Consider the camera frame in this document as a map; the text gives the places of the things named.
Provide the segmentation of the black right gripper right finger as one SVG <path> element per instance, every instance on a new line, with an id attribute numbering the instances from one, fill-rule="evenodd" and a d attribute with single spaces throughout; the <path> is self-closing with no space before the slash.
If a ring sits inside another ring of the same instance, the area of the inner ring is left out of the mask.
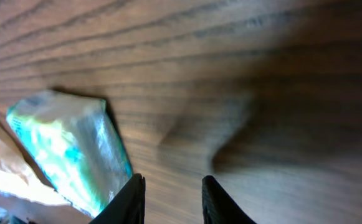
<path id="1" fill-rule="evenodd" d="M 202 179 L 204 224 L 256 224 L 211 175 Z"/>

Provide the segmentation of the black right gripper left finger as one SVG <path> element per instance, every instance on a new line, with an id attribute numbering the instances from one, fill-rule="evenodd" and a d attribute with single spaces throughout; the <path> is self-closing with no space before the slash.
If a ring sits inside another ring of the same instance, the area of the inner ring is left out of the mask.
<path id="1" fill-rule="evenodd" d="M 134 174 L 90 224 L 144 224 L 146 180 Z"/>

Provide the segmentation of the green tissue packet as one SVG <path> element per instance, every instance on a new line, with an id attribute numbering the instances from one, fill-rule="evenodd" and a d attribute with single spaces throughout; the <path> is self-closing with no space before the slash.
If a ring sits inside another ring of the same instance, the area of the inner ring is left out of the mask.
<path id="1" fill-rule="evenodd" d="M 133 175 L 106 101 L 40 91 L 7 109 L 6 121 L 58 193 L 95 218 Z"/>

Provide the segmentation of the beige snack bag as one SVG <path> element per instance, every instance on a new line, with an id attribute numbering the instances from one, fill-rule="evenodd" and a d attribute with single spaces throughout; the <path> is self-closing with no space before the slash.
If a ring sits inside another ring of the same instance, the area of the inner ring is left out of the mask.
<path id="1" fill-rule="evenodd" d="M 92 220 L 40 181 L 1 125 L 0 207 L 26 223 L 89 223 Z"/>

